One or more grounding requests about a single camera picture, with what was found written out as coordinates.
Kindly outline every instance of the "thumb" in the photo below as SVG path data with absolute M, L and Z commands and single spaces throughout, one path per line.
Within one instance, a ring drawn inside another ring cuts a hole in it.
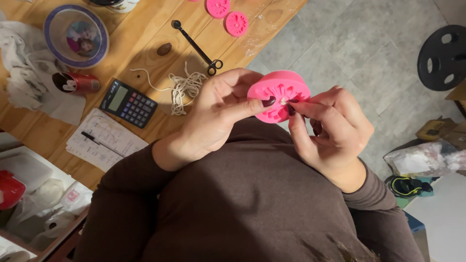
M 298 112 L 294 116 L 290 116 L 288 129 L 296 152 L 309 165 L 312 161 L 311 157 L 317 152 L 317 148 L 309 137 L 304 117 Z
M 269 109 L 276 101 L 275 97 L 269 100 L 248 99 L 241 103 L 233 104 L 222 109 L 222 113 L 234 123 Z

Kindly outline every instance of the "pink silicone mold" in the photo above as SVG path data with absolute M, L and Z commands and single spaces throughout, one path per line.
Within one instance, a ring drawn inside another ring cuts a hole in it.
M 247 98 L 260 100 L 268 100 L 270 96 L 277 99 L 272 108 L 256 117 L 265 123 L 280 123 L 289 118 L 287 101 L 307 101 L 311 97 L 311 91 L 298 73 L 280 70 L 265 75 L 247 93 Z
M 206 8 L 213 18 L 222 19 L 230 11 L 230 0 L 207 0 Z
M 225 18 L 226 31 L 234 37 L 240 37 L 246 33 L 249 22 L 246 15 L 242 12 L 234 11 L 228 14 Z

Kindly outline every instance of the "brown long-sleeve shirt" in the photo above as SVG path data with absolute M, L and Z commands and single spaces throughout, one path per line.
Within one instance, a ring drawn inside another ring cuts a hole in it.
M 75 261 L 423 261 L 373 172 L 342 193 L 278 125 L 244 119 L 222 148 L 177 172 L 158 167 L 151 148 L 104 175 Z

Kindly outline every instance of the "black weight plate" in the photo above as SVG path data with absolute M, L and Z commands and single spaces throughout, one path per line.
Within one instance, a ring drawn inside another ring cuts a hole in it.
M 442 42 L 446 34 L 452 36 L 448 43 Z M 432 61 L 432 71 L 429 73 L 427 62 Z M 434 91 L 446 91 L 456 87 L 466 78 L 466 28 L 449 25 L 435 31 L 419 52 L 418 74 L 422 84 Z M 445 79 L 453 74 L 448 83 Z

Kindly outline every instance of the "fingernail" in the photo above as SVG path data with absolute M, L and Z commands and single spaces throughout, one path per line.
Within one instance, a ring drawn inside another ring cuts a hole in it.
M 288 107 L 288 114 L 290 116 L 294 116 L 296 114 L 296 110 L 294 109 L 294 107 L 292 107 L 290 104 L 287 104 L 287 107 Z
M 263 100 L 262 101 L 262 105 L 264 107 L 269 107 L 269 106 L 273 105 L 276 100 L 277 100 L 277 98 L 275 98 L 274 96 L 270 96 L 268 100 Z

